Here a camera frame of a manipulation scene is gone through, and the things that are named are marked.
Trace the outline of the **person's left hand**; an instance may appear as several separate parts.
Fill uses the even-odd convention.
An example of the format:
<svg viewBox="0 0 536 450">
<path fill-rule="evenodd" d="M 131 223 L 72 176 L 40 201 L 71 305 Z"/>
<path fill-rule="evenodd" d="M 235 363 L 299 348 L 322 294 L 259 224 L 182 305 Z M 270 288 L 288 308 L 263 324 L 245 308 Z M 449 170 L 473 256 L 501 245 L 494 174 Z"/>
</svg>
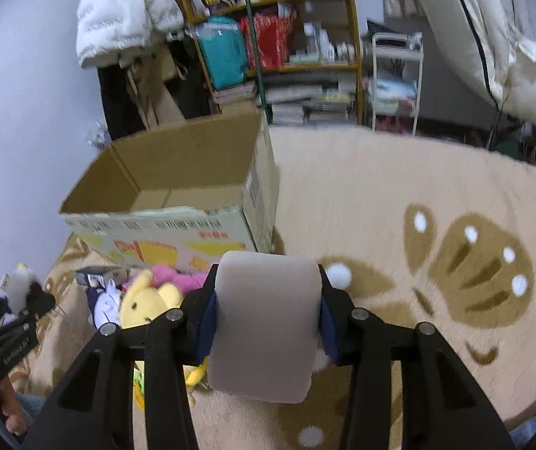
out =
<svg viewBox="0 0 536 450">
<path fill-rule="evenodd" d="M 22 436 L 28 430 L 28 421 L 8 377 L 0 380 L 0 401 L 5 428 L 13 435 Z"/>
</svg>

